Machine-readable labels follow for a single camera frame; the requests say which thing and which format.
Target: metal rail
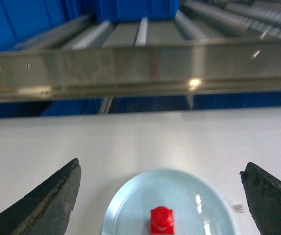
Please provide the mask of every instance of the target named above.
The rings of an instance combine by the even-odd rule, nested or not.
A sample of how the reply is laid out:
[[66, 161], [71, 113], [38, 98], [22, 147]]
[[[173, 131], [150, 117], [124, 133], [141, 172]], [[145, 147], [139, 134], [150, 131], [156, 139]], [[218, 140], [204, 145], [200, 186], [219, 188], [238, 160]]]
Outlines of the metal rail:
[[281, 41], [0, 54], [0, 101], [254, 91], [281, 91]]

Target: blue bin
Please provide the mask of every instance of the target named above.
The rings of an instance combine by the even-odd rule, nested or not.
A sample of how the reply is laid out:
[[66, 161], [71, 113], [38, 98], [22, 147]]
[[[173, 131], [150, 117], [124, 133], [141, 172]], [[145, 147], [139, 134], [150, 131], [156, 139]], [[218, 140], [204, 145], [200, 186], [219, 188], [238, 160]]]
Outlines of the blue bin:
[[99, 22], [140, 21], [173, 19], [180, 6], [180, 0], [94, 0]]

